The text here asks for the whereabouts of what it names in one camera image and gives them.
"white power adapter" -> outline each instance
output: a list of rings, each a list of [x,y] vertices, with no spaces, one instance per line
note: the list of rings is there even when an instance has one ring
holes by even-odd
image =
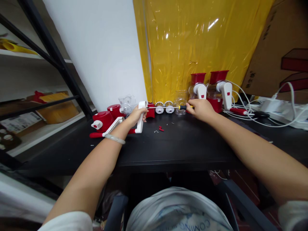
[[[273,95],[272,98],[265,98],[265,101],[260,109],[263,112],[275,112],[283,105],[283,100],[276,99],[277,95]]]

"screwdriver handle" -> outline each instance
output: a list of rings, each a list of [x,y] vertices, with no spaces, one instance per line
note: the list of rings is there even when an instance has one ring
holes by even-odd
[[[186,110],[186,105],[185,106],[179,106],[179,110]]]

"hand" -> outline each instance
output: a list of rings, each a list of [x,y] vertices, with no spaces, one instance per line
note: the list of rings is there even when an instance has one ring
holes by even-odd
[[[212,105],[206,99],[190,99],[186,103],[186,108],[190,114],[203,122],[208,122],[216,116]]]
[[[142,113],[143,114],[143,122],[147,122],[146,121],[146,116],[147,116],[147,112],[149,112],[146,108],[141,108],[141,109],[138,109],[138,105],[134,108],[134,110],[132,111],[132,113],[129,115],[129,117],[124,120],[126,121],[127,123],[129,123],[130,127],[132,128],[133,126],[136,125],[136,123],[138,122],[140,116]]]

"bracelet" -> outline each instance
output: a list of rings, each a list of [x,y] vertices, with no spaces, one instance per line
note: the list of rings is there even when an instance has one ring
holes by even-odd
[[[120,144],[125,144],[125,140],[120,139],[120,138],[117,138],[116,136],[113,136],[113,135],[110,135],[110,134],[106,134],[106,135],[105,135],[105,138],[111,139],[111,140],[113,140],[113,141],[115,141],[115,142],[118,142],[118,143],[120,143]]]

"package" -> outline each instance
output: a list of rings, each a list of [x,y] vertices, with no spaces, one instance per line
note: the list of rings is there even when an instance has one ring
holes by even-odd
[[[242,84],[246,94],[271,97],[289,81],[295,103],[308,103],[307,15],[307,1],[274,2]],[[291,100],[288,85],[280,92],[278,99]]]
[[[2,102],[0,104],[0,115],[32,108],[37,105],[39,104],[35,102],[28,102],[26,100]],[[43,119],[34,112],[25,113],[19,116],[2,120],[0,121],[0,124],[3,125],[6,130],[13,134],[16,134],[18,137],[27,135],[30,132],[46,125]]]
[[[40,99],[50,103],[53,101],[68,98],[69,96],[63,92],[41,96]],[[50,107],[46,107],[37,112],[45,119],[48,124],[58,124],[78,115],[79,112],[72,101],[56,104]]]

